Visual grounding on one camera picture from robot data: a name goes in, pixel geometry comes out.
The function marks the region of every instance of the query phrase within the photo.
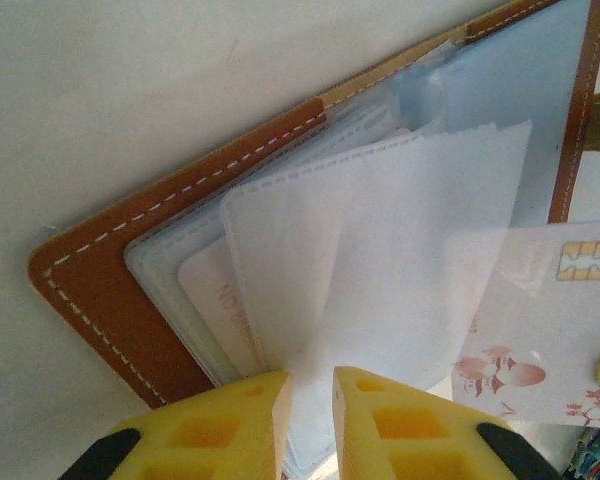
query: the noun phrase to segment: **card holder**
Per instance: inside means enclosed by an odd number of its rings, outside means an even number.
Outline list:
[[[566,220],[600,60],[600,1],[563,0],[559,4],[570,2],[584,6],[586,32],[574,52],[575,86],[567,98],[564,143],[562,138],[558,142],[561,155],[556,162],[552,221]],[[204,204],[260,161],[322,125],[348,101],[383,80],[396,78],[445,42],[470,48],[513,23],[548,11],[555,3],[511,2],[406,49],[235,139],[42,245],[29,262],[32,283],[150,406],[210,388],[207,375],[126,268],[127,245],[181,212]],[[550,196],[551,188],[544,194]]]

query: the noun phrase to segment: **card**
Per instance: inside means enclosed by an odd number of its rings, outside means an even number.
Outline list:
[[[238,372],[244,377],[263,372],[226,237],[185,260],[178,282]]]
[[[600,427],[600,222],[514,229],[462,347],[453,399]]]

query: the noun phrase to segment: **white paper card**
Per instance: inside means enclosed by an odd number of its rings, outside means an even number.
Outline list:
[[[600,222],[509,232],[453,373],[506,420],[600,427]]]
[[[240,375],[261,373],[226,237],[183,262],[178,282]]]
[[[300,469],[333,451],[334,366],[422,389],[451,370],[509,225],[530,129],[390,139],[227,194],[258,351],[294,374]]]

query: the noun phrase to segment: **white background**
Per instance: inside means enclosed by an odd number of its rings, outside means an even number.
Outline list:
[[[146,409],[29,286],[37,245],[499,3],[0,1],[0,479],[56,478]],[[579,186],[600,181],[591,159]],[[535,441],[550,448],[547,431]]]

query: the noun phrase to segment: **brown leather wallet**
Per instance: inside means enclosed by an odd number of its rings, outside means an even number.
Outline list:
[[[444,42],[466,45],[480,41],[555,1],[510,2],[408,48],[232,140],[39,247],[29,261],[32,283],[151,407],[211,388],[211,382],[127,270],[125,247],[324,122],[336,105],[408,67]],[[592,0],[550,221],[567,218],[599,61],[600,1]]]

